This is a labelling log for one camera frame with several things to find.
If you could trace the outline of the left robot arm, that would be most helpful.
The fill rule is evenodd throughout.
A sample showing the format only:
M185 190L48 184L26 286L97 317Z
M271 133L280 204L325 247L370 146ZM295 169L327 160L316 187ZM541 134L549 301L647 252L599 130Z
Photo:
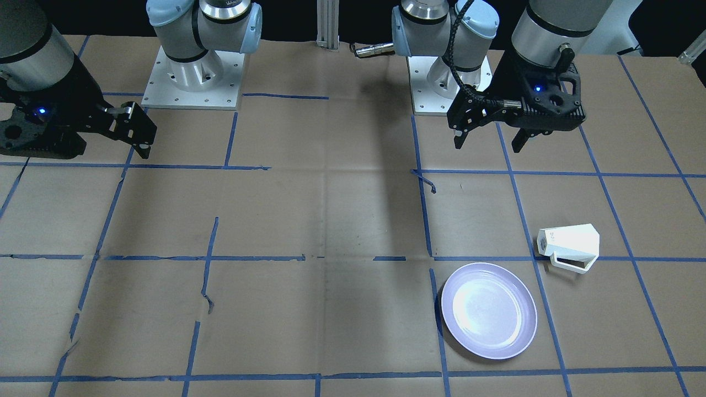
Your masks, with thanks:
M572 131L585 120L574 59L610 7L610 1L529 1L489 87L462 74L480 71L500 26L485 1L401 1L392 11L392 38L401 56L436 56L446 87L455 87L446 111L462 148L470 131L491 122L518 129L518 153L539 134Z

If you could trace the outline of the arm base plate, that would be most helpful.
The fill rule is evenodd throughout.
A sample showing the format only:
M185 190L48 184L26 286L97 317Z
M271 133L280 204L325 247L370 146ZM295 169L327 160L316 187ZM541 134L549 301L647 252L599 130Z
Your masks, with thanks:
M164 110L236 111L246 60L243 53L209 51L199 60L180 63L160 48L141 105Z
M439 56L407 56L409 85L413 100L413 114L421 116L445 116L459 92L459 86L448 66ZM489 87L493 71L488 55L484 56L479 69L459 72L466 84L479 92Z

